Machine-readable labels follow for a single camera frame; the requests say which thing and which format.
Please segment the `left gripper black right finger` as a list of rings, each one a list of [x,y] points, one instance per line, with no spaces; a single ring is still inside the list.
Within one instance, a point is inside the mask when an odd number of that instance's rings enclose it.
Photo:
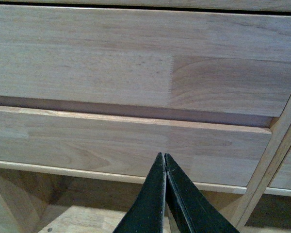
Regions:
[[[181,233],[237,233],[194,185],[170,154],[165,154],[166,201]]]

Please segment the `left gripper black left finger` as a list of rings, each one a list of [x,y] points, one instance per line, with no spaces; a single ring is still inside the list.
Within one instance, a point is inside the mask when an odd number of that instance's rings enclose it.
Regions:
[[[115,228],[115,233],[163,232],[166,179],[165,158],[160,152],[135,202]]]

